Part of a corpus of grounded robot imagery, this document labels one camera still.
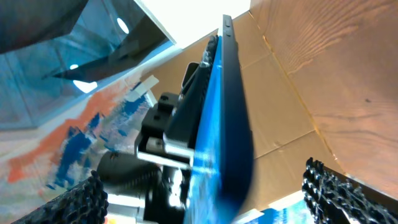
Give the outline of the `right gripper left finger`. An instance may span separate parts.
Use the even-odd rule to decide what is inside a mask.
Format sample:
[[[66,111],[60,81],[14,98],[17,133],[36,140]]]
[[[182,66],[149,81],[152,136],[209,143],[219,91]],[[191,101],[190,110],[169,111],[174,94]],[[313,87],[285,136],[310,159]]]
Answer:
[[[102,224],[108,211],[108,194],[97,173],[12,224]]]

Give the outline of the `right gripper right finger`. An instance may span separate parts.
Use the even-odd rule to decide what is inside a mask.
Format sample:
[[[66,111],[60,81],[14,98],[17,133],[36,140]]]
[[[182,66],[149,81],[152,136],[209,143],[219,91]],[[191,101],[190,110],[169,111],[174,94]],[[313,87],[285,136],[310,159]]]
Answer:
[[[309,158],[303,200],[315,223],[397,224],[397,200]]]

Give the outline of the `blue Galaxy smartphone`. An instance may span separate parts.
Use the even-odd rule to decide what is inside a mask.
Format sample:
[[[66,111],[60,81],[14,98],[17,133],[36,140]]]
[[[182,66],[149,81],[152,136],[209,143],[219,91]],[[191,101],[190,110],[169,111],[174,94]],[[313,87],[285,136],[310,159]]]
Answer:
[[[231,16],[218,31],[184,223],[232,223],[249,192],[254,144]]]

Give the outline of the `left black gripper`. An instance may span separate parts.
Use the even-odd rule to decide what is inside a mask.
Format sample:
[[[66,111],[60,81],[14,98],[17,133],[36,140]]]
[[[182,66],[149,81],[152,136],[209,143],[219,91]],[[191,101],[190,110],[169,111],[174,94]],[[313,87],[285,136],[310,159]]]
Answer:
[[[97,172],[108,194],[109,220],[115,218],[117,223],[184,222],[190,160],[167,154],[165,144],[183,149],[195,147],[218,41],[217,35],[210,36],[197,69],[180,92],[183,98],[179,102],[178,95],[163,93],[148,110],[133,147],[134,153],[107,152],[101,158]]]

